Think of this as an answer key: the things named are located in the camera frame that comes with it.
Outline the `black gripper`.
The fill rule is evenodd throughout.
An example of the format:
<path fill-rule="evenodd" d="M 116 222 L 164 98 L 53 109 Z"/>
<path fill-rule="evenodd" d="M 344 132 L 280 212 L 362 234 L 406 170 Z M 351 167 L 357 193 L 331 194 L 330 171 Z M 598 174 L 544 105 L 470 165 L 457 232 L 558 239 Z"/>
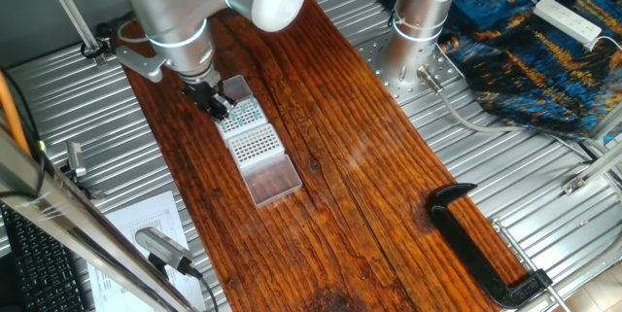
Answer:
<path fill-rule="evenodd" d="M 185 83 L 184 94 L 198 107 L 208 107 L 206 112 L 216 121 L 226 119 L 237 105 L 234 99 L 218 93 L 206 82 Z"/>

